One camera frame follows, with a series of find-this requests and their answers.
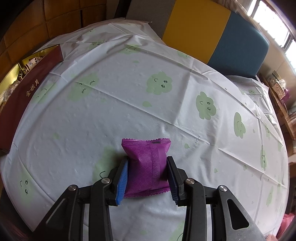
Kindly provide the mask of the window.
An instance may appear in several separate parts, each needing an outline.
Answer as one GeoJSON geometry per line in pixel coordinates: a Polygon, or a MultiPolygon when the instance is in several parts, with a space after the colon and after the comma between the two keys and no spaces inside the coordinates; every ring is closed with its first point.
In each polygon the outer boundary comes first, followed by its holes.
{"type": "Polygon", "coordinates": [[[283,20],[263,1],[247,1],[241,4],[247,10],[247,15],[259,23],[282,48],[295,69],[295,39],[283,20]]]}

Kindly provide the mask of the gold tin box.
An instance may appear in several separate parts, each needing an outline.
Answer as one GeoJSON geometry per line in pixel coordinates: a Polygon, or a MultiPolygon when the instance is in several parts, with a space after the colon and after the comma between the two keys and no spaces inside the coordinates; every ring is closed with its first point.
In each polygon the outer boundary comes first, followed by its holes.
{"type": "Polygon", "coordinates": [[[24,59],[23,63],[27,64],[30,59],[37,56],[43,58],[26,75],[22,72],[23,67],[20,69],[20,83],[1,109],[1,155],[9,153],[16,129],[33,95],[49,71],[63,61],[60,45],[54,45],[24,59]]]}

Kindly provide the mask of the cloud print tablecloth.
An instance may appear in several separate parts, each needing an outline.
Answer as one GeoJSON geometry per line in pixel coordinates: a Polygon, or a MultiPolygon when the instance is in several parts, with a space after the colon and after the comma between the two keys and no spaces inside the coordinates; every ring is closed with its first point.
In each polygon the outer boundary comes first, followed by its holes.
{"type": "Polygon", "coordinates": [[[93,24],[53,45],[64,60],[32,96],[1,160],[30,230],[69,185],[104,177],[124,155],[122,139],[169,138],[178,167],[203,185],[226,185],[263,235],[278,232],[288,157],[267,87],[220,74],[138,21],[93,24]]]}

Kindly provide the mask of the grey yellow blue headboard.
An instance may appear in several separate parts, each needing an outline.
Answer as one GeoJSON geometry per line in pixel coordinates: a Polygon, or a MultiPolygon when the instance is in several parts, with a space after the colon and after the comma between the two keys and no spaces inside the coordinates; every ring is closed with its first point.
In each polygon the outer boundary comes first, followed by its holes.
{"type": "Polygon", "coordinates": [[[224,75],[254,77],[269,49],[249,21],[214,1],[130,1],[126,18],[148,21],[166,45],[224,75]]]}

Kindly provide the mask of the tissue box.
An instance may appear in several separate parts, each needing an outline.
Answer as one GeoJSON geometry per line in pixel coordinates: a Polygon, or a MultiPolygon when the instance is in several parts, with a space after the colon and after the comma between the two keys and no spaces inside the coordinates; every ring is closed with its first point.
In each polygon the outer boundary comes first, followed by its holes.
{"type": "Polygon", "coordinates": [[[267,82],[280,100],[282,100],[286,96],[285,80],[281,78],[276,71],[273,71],[271,73],[271,75],[267,79],[267,82]]]}

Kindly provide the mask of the black brown foil snack bag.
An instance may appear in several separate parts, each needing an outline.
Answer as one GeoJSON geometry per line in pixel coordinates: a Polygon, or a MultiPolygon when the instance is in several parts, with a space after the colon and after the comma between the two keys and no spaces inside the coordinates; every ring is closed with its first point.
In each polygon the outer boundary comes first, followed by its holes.
{"type": "Polygon", "coordinates": [[[37,56],[29,60],[27,64],[24,65],[22,72],[26,75],[35,65],[37,65],[43,57],[37,56]]]}

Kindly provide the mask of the purple snack packet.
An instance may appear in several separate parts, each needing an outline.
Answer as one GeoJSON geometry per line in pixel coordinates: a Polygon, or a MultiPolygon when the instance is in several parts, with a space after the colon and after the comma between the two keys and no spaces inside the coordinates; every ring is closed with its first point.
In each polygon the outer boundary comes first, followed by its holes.
{"type": "Polygon", "coordinates": [[[124,138],[121,145],[130,158],[125,198],[158,195],[170,190],[165,177],[167,152],[171,145],[170,139],[136,140],[124,138]]]}

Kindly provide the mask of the purple box on side table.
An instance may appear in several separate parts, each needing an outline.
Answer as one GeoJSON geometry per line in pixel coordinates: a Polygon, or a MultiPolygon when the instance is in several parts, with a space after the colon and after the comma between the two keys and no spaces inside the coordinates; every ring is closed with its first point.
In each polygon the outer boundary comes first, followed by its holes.
{"type": "Polygon", "coordinates": [[[290,92],[287,88],[284,88],[284,97],[281,99],[281,101],[283,101],[284,103],[286,103],[289,99],[290,99],[290,92]]]}

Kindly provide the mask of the wooden side table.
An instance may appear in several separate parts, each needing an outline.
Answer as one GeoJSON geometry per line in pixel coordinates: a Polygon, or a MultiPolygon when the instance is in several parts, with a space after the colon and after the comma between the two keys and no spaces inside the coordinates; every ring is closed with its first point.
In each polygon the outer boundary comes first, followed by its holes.
{"type": "Polygon", "coordinates": [[[267,82],[266,78],[261,73],[258,74],[258,77],[259,77],[260,81],[262,83],[264,83],[269,88],[269,91],[268,91],[269,97],[270,97],[271,102],[273,104],[273,108],[275,110],[275,113],[276,113],[276,116],[277,116],[280,126],[284,126],[284,128],[283,128],[284,132],[288,132],[290,139],[294,141],[295,140],[295,130],[293,128],[290,117],[288,116],[287,108],[285,107],[284,104],[282,104],[280,102],[276,92],[271,88],[271,86],[267,82]]]}

